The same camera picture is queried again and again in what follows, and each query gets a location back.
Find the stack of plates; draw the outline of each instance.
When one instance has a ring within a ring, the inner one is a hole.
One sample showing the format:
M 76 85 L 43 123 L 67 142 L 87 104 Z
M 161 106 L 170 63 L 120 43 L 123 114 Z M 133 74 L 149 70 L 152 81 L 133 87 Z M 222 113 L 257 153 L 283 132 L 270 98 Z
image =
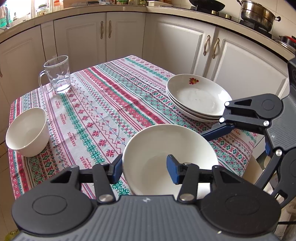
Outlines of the stack of plates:
M 215 122 L 231 96 L 220 85 L 193 74 L 178 74 L 168 80 L 168 98 L 185 116 L 200 122 Z

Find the countertop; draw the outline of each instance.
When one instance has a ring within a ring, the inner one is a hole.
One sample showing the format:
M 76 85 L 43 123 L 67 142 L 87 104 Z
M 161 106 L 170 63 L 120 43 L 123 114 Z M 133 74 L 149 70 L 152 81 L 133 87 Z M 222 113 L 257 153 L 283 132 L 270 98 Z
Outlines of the countertop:
M 196 12 L 188 9 L 173 8 L 173 7 L 93 5 L 93 6 L 66 8 L 57 12 L 48 13 L 46 15 L 27 20 L 25 22 L 22 22 L 20 24 L 17 24 L 11 27 L 10 29 L 0 34 L 0 43 L 22 31 L 25 31 L 29 28 L 32 28 L 34 26 L 40 25 L 48 21 L 65 18 L 69 16 L 75 16 L 75 15 L 86 14 L 86 13 L 96 13 L 96 12 L 150 12 L 150 13 L 168 14 L 168 15 L 195 19 L 198 21 L 203 21 L 206 23 L 210 23 L 210 24 L 228 29 L 242 36 L 245 36 L 251 40 L 254 40 L 257 43 L 261 44 L 262 46 L 266 47 L 267 49 L 273 51 L 275 54 L 277 54 L 279 57 L 281 57 L 284 60 L 288 61 L 294 57 L 294 55 L 291 52 L 283 48 L 281 45 L 279 45 L 275 41 L 237 22 L 220 18 L 211 14 Z

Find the cabinet handle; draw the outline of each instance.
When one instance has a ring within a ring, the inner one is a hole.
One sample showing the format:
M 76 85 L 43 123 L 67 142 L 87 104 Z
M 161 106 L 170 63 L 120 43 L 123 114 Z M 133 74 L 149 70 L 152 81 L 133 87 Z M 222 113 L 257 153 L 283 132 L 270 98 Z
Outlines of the cabinet handle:
M 104 34 L 104 22 L 101 21 L 101 39 L 103 39 L 103 34 Z
M 216 57 L 216 48 L 217 48 L 217 45 L 219 44 L 219 42 L 220 42 L 220 39 L 217 38 L 217 41 L 216 41 L 216 43 L 215 43 L 215 45 L 214 45 L 214 53 L 213 53 L 212 58 L 215 58 L 215 57 Z
M 109 38 L 111 38 L 111 33 L 112 33 L 112 23 L 111 20 L 109 21 Z
M 206 49 L 207 49 L 207 43 L 208 43 L 208 41 L 210 40 L 210 38 L 211 38 L 211 36 L 208 35 L 208 36 L 207 36 L 207 40 L 205 41 L 205 45 L 204 45 L 204 56 L 207 55 L 207 51 L 206 51 Z

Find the tablecloth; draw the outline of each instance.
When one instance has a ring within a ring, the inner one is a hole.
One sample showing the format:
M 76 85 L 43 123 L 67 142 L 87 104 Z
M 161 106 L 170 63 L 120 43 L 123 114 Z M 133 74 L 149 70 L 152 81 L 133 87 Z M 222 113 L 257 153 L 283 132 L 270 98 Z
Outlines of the tablecloth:
M 212 124 L 182 115 L 165 93 L 173 74 L 136 56 L 106 62 L 71 74 L 66 93 L 35 89 L 11 105 L 11 123 L 20 113 L 41 107 L 47 113 L 50 139 L 37 156 L 27 158 L 9 150 L 9 165 L 15 198 L 69 165 L 81 169 L 101 162 L 111 163 L 129 139 L 143 128 L 171 123 L 198 133 Z M 233 130 L 210 142 L 219 164 L 242 176 L 254 147 L 256 134 Z M 112 185 L 116 197 L 130 194 L 122 175 Z M 93 184 L 82 192 L 94 198 Z

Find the patterned tablecloth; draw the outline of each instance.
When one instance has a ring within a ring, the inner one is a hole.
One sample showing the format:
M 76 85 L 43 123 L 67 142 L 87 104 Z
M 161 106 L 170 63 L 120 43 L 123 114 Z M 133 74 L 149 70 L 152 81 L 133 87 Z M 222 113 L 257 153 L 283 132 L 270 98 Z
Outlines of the patterned tablecloth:
M 15 197 L 69 165 L 91 168 L 112 162 L 129 139 L 151 125 L 172 123 L 198 133 L 212 124 L 182 115 L 168 100 L 165 86 L 173 74 L 138 57 L 129 56 L 73 73 L 73 85 L 64 94 L 36 89 L 11 105 L 10 123 L 23 111 L 41 107 L 47 113 L 50 140 L 37 156 L 26 158 L 9 150 Z M 219 164 L 239 176 L 245 171 L 256 134 L 233 130 L 211 141 Z M 124 176 L 112 185 L 115 196 L 130 194 Z M 94 198 L 92 184 L 82 191 Z

